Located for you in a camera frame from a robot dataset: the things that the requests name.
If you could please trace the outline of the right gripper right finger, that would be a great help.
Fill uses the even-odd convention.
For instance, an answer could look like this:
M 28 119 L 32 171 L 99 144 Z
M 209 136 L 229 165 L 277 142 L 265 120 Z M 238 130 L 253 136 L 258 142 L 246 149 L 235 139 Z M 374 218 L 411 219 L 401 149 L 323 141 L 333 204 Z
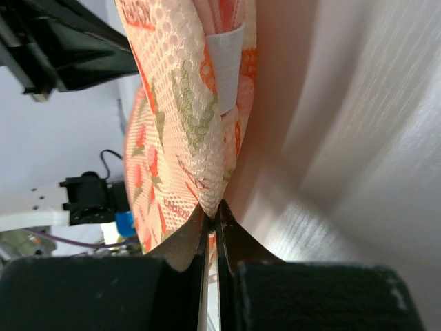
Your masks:
M 222 330 L 422 330 L 408 287 L 391 268 L 286 262 L 234 218 L 215 217 Z

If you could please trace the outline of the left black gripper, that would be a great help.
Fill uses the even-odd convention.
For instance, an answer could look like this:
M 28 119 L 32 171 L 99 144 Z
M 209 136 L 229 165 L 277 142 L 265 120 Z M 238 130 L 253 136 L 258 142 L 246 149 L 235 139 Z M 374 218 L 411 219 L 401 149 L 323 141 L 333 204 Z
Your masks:
M 78 1 L 2 1 L 1 66 L 40 103 L 138 73 L 127 37 Z

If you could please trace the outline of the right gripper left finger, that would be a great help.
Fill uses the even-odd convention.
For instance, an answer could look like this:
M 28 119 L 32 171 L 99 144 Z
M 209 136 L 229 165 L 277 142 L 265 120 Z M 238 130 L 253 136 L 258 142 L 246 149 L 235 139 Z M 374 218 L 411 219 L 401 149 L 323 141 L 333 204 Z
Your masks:
M 209 218 L 141 257 L 40 257 L 1 275 L 2 330 L 205 330 Z

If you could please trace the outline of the pink cloth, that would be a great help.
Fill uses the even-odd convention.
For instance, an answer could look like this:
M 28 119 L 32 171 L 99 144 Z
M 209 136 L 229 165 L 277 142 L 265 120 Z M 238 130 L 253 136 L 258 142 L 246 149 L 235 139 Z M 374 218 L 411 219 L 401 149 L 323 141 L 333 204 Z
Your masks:
M 206 35 L 239 28 L 245 19 L 243 0 L 193 0 Z

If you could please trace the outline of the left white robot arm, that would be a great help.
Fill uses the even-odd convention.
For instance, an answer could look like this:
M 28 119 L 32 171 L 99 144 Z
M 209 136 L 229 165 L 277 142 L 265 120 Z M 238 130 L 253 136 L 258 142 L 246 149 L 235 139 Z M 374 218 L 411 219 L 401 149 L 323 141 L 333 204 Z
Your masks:
M 127 37 L 78 1 L 2 1 L 1 65 L 25 96 L 79 92 L 138 72 Z M 125 189 L 95 172 L 1 195 L 1 230 L 109 223 L 128 209 Z

